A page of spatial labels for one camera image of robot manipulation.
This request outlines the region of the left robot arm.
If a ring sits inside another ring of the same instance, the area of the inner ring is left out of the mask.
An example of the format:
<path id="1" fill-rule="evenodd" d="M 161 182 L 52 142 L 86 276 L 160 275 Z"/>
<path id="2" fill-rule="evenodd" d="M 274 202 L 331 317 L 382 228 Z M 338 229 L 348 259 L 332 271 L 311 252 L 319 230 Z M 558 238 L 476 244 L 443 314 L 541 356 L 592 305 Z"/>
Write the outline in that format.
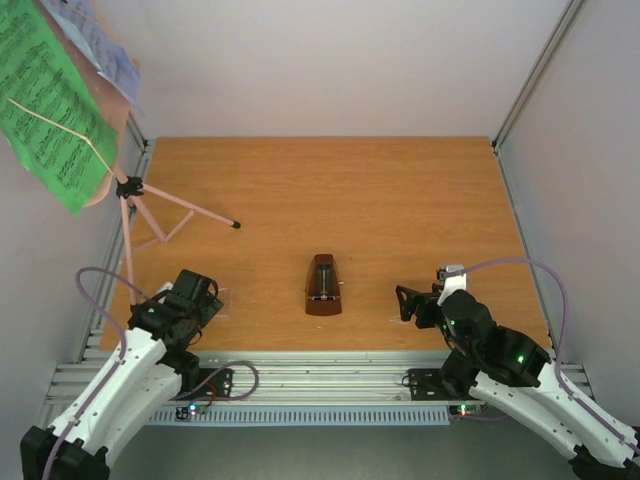
<path id="1" fill-rule="evenodd" d="M 20 442 L 26 479 L 107 479 L 124 447 L 162 405 L 201 386 L 200 359 L 189 348 L 222 309 L 217 283 L 182 270 L 131 317 L 108 360 L 47 427 Z"/>

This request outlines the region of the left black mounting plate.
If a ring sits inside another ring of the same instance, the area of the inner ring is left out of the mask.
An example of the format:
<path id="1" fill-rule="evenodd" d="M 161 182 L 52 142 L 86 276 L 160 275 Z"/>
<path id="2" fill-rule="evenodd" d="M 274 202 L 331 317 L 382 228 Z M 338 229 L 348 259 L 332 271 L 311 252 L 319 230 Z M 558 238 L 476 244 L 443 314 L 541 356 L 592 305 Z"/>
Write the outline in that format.
<path id="1" fill-rule="evenodd" d="M 194 392 L 196 400 L 209 399 L 213 393 L 216 398 L 229 398 L 233 386 L 233 370 L 225 368 L 220 373 L 213 375 L 213 369 L 201 369 L 197 380 L 197 385 L 203 385 Z"/>

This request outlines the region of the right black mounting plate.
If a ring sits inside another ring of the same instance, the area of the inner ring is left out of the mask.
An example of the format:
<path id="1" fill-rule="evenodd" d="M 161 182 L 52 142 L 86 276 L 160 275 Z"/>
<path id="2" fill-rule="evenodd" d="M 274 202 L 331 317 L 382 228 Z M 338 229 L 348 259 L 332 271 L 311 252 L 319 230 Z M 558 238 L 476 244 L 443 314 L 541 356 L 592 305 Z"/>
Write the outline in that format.
<path id="1" fill-rule="evenodd" d="M 409 369 L 402 379 L 402 385 L 409 390 L 412 401 L 450 399 L 438 369 Z"/>

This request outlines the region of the brown wooden metronome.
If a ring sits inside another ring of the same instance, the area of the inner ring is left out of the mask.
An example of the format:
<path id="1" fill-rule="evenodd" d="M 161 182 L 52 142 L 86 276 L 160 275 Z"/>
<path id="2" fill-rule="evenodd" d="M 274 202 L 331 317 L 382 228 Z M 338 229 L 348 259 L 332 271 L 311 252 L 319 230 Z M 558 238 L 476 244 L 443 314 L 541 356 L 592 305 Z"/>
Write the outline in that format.
<path id="1" fill-rule="evenodd" d="M 310 316 L 342 313 L 341 284 L 337 264 L 331 254 L 316 254 L 306 277 L 304 310 Z"/>

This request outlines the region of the clear plastic metronome cover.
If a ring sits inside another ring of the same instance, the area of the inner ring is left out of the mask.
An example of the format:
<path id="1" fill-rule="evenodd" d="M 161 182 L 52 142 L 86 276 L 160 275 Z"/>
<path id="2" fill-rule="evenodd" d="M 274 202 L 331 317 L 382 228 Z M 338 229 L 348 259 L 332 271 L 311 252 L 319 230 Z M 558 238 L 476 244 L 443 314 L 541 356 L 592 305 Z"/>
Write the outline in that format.
<path id="1" fill-rule="evenodd" d="M 216 319 L 228 319 L 232 317 L 233 302 L 230 288 L 223 287 L 218 289 L 216 305 L 218 307 L 215 315 Z"/>

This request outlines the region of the blue sheet music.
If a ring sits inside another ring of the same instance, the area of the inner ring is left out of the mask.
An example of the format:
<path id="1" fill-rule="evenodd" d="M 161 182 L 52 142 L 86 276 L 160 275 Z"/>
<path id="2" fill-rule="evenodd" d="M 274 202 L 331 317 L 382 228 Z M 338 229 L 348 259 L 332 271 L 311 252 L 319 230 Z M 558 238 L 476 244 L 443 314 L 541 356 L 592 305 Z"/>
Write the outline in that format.
<path id="1" fill-rule="evenodd" d="M 124 47 L 109 34 L 99 18 L 97 2 L 41 0 L 64 36 L 132 106 L 138 107 L 140 72 Z"/>

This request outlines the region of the black mounting plate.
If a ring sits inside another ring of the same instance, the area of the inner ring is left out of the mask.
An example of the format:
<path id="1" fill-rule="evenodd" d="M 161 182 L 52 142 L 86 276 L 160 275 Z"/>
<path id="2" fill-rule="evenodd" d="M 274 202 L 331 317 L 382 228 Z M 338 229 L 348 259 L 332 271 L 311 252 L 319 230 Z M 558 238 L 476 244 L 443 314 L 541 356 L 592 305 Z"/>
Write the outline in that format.
<path id="1" fill-rule="evenodd" d="M 233 370 L 225 368 L 220 373 L 213 375 L 213 369 L 201 369 L 197 380 L 197 385 L 203 385 L 194 392 L 196 400 L 209 399 L 213 393 L 216 398 L 229 398 L 233 386 Z"/>
<path id="2" fill-rule="evenodd" d="M 438 369 L 409 369 L 402 379 L 402 385 L 409 390 L 412 401 L 450 399 Z"/>

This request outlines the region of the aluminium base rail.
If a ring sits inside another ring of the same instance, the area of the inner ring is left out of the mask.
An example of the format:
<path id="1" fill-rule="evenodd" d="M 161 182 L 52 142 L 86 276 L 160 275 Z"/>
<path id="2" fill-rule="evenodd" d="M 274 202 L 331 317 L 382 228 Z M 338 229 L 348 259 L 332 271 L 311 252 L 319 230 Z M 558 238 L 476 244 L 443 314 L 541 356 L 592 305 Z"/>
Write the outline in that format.
<path id="1" fill-rule="evenodd" d="M 375 405 L 408 404 L 402 378 L 409 369 L 438 368 L 449 351 L 201 351 L 200 366 L 219 368 L 248 361 L 259 372 L 259 388 L 247 404 Z M 45 404 L 70 405 L 98 373 L 110 353 L 88 349 L 80 363 L 56 367 Z M 563 373 L 593 398 L 581 365 Z"/>

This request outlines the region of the green sheet music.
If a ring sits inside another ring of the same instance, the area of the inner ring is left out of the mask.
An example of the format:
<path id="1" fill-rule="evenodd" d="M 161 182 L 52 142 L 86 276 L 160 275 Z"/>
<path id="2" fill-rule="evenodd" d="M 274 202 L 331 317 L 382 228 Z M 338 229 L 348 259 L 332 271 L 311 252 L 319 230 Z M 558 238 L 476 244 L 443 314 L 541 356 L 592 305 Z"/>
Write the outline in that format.
<path id="1" fill-rule="evenodd" d="M 116 132 L 31 1 L 1 3 L 1 132 L 74 216 L 117 157 Z"/>

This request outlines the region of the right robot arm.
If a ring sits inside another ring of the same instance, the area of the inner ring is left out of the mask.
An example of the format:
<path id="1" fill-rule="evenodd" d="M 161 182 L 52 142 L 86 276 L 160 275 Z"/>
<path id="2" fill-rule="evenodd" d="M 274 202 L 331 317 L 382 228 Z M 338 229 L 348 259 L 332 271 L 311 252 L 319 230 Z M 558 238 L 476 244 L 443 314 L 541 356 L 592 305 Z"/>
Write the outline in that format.
<path id="1" fill-rule="evenodd" d="M 580 479 L 636 479 L 639 433 L 576 388 L 529 336 L 498 325 L 465 289 L 398 286 L 400 317 L 438 329 L 451 352 L 439 383 L 453 400 L 489 403 L 551 445 Z"/>

